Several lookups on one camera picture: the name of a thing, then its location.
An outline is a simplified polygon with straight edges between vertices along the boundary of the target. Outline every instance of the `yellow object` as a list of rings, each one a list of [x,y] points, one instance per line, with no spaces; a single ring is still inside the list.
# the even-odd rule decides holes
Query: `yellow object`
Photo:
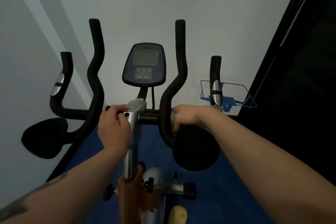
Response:
[[[171,209],[167,224],[186,224],[187,210],[180,205],[175,205]]]

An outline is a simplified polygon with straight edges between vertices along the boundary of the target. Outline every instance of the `light strip on wall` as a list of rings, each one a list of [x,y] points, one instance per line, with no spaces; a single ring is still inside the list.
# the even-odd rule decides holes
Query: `light strip on wall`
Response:
[[[41,2],[39,0],[24,0],[26,5],[28,6],[29,10],[31,11],[32,15],[34,16],[36,22],[40,26],[42,32],[44,33],[45,37],[47,38],[49,44],[51,45],[52,49],[54,50],[57,58],[61,60],[61,51],[66,51],[65,47],[61,39],[59,38],[56,30],[53,27],[47,13],[45,12]],[[87,91],[82,79],[80,78],[76,68],[73,68],[73,75],[72,79],[74,86],[76,87],[79,95],[82,97],[85,105],[87,108],[90,107],[92,98],[90,97],[89,92]]]

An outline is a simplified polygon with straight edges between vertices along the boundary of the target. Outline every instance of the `black wire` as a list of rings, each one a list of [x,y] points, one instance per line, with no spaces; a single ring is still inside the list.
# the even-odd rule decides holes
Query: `black wire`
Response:
[[[152,109],[150,110],[149,113],[153,113],[154,109],[155,109],[154,87],[152,87]]]

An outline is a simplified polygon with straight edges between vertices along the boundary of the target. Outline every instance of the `right arm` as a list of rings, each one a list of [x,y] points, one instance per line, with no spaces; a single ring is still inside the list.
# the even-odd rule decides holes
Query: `right arm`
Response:
[[[336,187],[309,166],[210,106],[179,105],[174,131],[202,123],[276,223],[336,223]]]

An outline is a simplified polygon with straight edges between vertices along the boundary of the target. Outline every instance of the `hand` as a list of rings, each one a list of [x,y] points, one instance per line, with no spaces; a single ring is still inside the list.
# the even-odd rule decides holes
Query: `hand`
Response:
[[[178,105],[173,107],[173,112],[176,113],[173,132],[177,132],[181,124],[195,125],[200,123],[200,116],[207,106],[197,105]]]
[[[118,146],[127,150],[132,138],[131,126],[123,113],[117,115],[118,111],[127,110],[126,105],[112,105],[108,111],[101,112],[98,135],[104,148]]]

